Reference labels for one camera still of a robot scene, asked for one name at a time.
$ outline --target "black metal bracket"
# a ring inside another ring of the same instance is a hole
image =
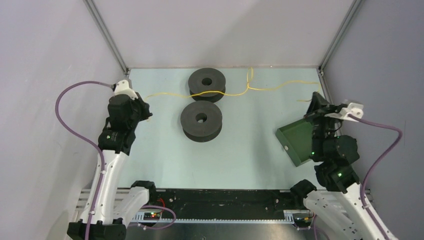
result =
[[[347,193],[347,188],[357,183],[359,177],[352,166],[339,166],[333,161],[325,161],[314,167],[318,183],[329,192]]]
[[[156,202],[160,198],[160,197],[158,197],[158,193],[156,191],[155,183],[152,182],[152,181],[138,180],[138,181],[135,181],[131,185],[131,188],[134,188],[134,187],[143,187],[143,188],[148,190],[150,205],[155,205],[153,203]]]
[[[100,149],[114,150],[117,154],[130,154],[136,139],[137,125],[153,115],[149,111],[149,104],[142,100],[138,92],[136,94],[137,99],[131,99],[126,94],[118,94],[109,99],[109,117],[106,118],[103,131],[98,137]]]
[[[304,208],[304,199],[312,191],[316,191],[317,187],[313,185],[310,181],[304,179],[296,183],[293,187],[290,188],[291,195],[294,198],[294,203],[297,209]]]
[[[103,225],[101,221],[97,224],[91,224],[89,239],[90,240],[125,240],[127,229],[124,224],[119,223]],[[83,220],[78,222],[70,222],[67,228],[67,235],[72,240],[84,240],[87,224]]]

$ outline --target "white bracket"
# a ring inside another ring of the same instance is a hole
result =
[[[362,239],[361,233],[358,232],[355,223],[329,203],[319,191],[310,192],[303,200],[303,205],[319,216],[320,219],[340,236],[340,239]]]
[[[114,94],[115,96],[119,94],[125,94],[128,95],[132,100],[139,98],[136,91],[131,89],[130,82],[126,79],[120,80],[116,83]]]
[[[345,104],[347,104],[347,107],[343,107],[340,110],[340,112],[329,113],[329,114],[326,114],[325,117],[357,122],[357,120],[354,120],[348,115],[352,114],[353,116],[359,119],[361,119],[364,116],[364,111],[363,111],[364,105],[357,102],[352,102],[352,101],[345,101]]]
[[[128,227],[133,217],[142,206],[149,202],[149,190],[136,186],[131,188],[128,195],[113,210],[113,219],[123,219],[123,224]]]

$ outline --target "green plastic tray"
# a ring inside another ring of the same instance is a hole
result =
[[[278,128],[275,136],[296,167],[311,160],[312,125],[309,122],[304,119],[292,122]]]

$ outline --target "spool hole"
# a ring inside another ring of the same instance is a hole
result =
[[[206,122],[206,119],[208,119],[208,117],[204,113],[199,113],[199,114],[196,115],[196,121],[198,123],[204,123],[204,122]]]
[[[209,77],[203,78],[203,80],[201,81],[201,84],[203,84],[205,86],[209,86],[209,85],[212,84],[212,79],[210,79]]]

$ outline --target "light blue table surface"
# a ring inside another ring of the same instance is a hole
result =
[[[159,92],[189,95],[189,76],[196,68],[132,69],[132,87],[142,98]],[[226,93],[246,89],[246,68],[220,68]],[[256,68],[250,84],[272,88],[291,80],[319,83],[314,68]],[[281,189],[308,179],[319,189],[312,161],[295,167],[275,136],[277,128],[306,113],[319,84],[291,83],[275,91],[249,90],[242,96],[224,96],[216,105],[222,111],[222,131],[212,141],[188,139],[180,114],[194,100],[159,95],[146,100],[153,113],[138,124],[119,187],[136,180],[153,181],[157,188]]]

